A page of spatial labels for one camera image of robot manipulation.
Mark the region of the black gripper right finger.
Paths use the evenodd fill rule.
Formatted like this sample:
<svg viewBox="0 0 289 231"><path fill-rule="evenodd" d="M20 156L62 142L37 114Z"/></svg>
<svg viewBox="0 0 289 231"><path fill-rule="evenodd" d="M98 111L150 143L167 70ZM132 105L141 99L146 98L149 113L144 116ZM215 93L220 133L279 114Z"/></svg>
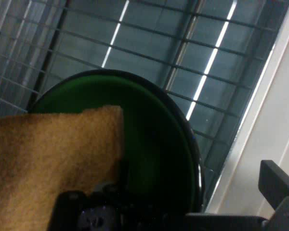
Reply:
<svg viewBox="0 0 289 231"><path fill-rule="evenodd" d="M289 175L274 161L262 160L258 189L274 209L258 216L194 215L184 217L185 231L289 231Z"/></svg>

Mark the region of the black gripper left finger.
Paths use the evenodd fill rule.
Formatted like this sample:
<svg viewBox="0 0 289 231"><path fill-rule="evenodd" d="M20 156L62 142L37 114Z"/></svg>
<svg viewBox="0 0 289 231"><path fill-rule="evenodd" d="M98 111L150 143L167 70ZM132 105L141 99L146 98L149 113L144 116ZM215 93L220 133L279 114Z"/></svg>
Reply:
<svg viewBox="0 0 289 231"><path fill-rule="evenodd" d="M132 198L116 184L104 185L89 195L66 191L55 200L48 230L120 231L122 216L132 208Z"/></svg>

